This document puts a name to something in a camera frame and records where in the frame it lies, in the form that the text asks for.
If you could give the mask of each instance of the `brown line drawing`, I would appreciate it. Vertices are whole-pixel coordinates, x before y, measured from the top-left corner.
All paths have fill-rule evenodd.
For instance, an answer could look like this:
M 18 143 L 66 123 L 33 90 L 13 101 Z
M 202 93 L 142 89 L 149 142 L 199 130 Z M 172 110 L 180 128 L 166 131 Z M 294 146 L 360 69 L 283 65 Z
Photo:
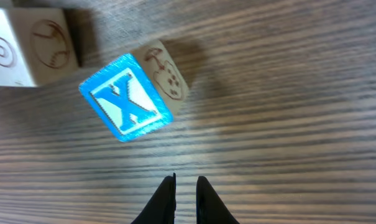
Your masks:
M 11 51 L 11 52 L 9 52 L 4 46 L 0 45 L 0 49 L 3 51 L 3 53 L 0 54 L 0 57 L 1 58 L 9 58 L 9 57 L 12 58 L 12 60 L 11 60 L 10 63 L 1 63 L 0 62 L 0 66 L 2 66 L 4 68 L 11 68 L 11 67 L 15 66 L 15 64 L 16 64 L 16 53 L 15 53 L 15 50 L 12 47 L 12 45 L 8 41 L 6 41 L 4 38 L 0 37 L 0 40 L 3 41 L 4 43 L 6 43 L 6 45 L 9 48 L 9 50 Z
M 52 29 L 51 33 L 49 34 L 43 34 L 38 33 L 37 31 L 43 27 L 48 26 Z M 36 22 L 32 26 L 31 30 L 31 37 L 30 37 L 30 44 L 32 46 L 33 52 L 38 58 L 40 62 L 42 62 L 45 66 L 53 69 L 61 69 L 65 65 L 68 64 L 69 58 L 70 58 L 70 45 L 66 39 L 65 31 L 61 28 L 59 24 L 57 24 L 54 21 L 50 21 L 48 19 L 43 19 L 41 21 Z M 35 45 L 35 38 L 41 38 L 41 39 L 48 39 L 48 40 L 57 40 L 58 43 L 64 43 L 65 47 L 64 49 L 60 49 L 58 51 L 51 52 L 52 54 L 49 56 L 49 58 L 44 58 L 42 56 L 43 49 L 38 49 Z
M 175 67 L 168 61 L 164 61 L 162 64 L 158 59 L 158 56 L 163 53 L 162 49 L 152 47 L 148 49 L 145 55 L 145 61 L 148 62 L 151 59 L 156 61 L 158 70 L 154 72 L 153 78 L 162 91 L 171 99 L 182 101 L 184 99 L 183 86 L 180 84 L 181 80 Z

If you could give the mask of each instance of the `wooden block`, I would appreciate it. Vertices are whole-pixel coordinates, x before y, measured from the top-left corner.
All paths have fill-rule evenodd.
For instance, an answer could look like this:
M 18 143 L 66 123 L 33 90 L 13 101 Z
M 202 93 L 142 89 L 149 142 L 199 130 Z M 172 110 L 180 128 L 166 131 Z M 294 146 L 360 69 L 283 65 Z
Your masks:
M 120 141 L 171 123 L 188 95 L 160 41 L 122 55 L 85 80 L 80 91 Z
M 189 88 L 161 41 L 153 41 L 132 51 L 170 111 L 176 116 Z
M 77 68 L 61 9 L 0 9 L 0 86 L 41 86 Z

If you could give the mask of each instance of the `wooden table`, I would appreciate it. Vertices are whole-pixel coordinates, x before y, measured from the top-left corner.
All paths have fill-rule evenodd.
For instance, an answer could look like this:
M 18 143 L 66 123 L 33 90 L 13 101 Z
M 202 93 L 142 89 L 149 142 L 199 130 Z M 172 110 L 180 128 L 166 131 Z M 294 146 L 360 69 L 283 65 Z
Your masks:
M 32 0 L 63 7 L 82 69 L 0 88 L 0 223 L 130 223 L 177 173 L 241 223 L 376 223 L 376 0 Z M 166 128 L 118 142 L 78 85 L 166 40 L 191 86 Z

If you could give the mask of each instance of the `blue border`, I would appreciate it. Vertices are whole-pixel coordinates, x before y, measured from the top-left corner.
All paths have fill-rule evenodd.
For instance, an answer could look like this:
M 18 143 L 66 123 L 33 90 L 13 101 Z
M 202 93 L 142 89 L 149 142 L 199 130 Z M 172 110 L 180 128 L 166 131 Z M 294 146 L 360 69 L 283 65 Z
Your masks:
M 149 95 L 158 111 L 162 114 L 163 118 L 140 129 L 137 129 L 129 134 L 123 135 L 115 127 L 115 125 L 108 118 L 105 112 L 99 107 L 90 92 L 127 68 L 131 69 L 135 77 L 137 77 L 138 81 L 140 82 L 142 87 L 144 87 L 144 90 Z M 115 135 L 118 140 L 123 142 L 127 142 L 139 136 L 145 135 L 173 121 L 173 115 L 171 111 L 167 108 L 166 104 L 160 97 L 152 82 L 146 76 L 142 67 L 138 64 L 137 60 L 132 54 L 122 55 L 115 61 L 111 62 L 109 65 L 102 68 L 100 71 L 96 72 L 92 77 L 88 78 L 82 84 L 80 84 L 79 90 L 84 98 L 88 101 L 88 103 L 97 112 L 99 117 L 105 122 L 105 125 L 111 130 L 113 135 Z

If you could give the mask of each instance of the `letter x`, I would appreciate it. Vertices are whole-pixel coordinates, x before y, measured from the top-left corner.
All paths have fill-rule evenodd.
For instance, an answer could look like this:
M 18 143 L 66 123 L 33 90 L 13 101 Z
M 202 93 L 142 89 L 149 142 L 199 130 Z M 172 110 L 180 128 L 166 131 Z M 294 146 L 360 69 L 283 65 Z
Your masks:
M 155 116 L 155 112 L 147 111 L 130 101 L 128 93 L 128 82 L 130 79 L 129 75 L 124 75 L 114 82 L 113 85 L 117 86 L 120 90 L 119 95 L 110 86 L 94 94 L 96 98 L 102 98 L 121 109 L 122 125 L 120 129 L 122 131 L 127 131 L 134 127 L 134 122 L 130 119 L 130 114 L 137 116 L 138 123 L 142 123 Z

